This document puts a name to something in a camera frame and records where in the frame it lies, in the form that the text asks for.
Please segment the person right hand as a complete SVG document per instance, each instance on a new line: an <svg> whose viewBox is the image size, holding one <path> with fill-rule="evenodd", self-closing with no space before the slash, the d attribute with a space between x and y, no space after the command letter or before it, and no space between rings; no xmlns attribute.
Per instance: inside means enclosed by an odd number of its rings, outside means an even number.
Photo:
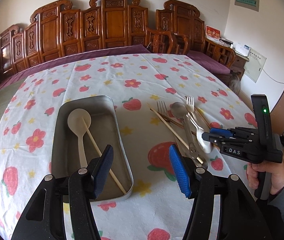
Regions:
<svg viewBox="0 0 284 240"><path fill-rule="evenodd" d="M248 163L246 174L249 186L256 190L259 185L258 172L268 172L271 174L270 194L276 195L284 188L284 158L282 163L264 161L260 164Z"/></svg>

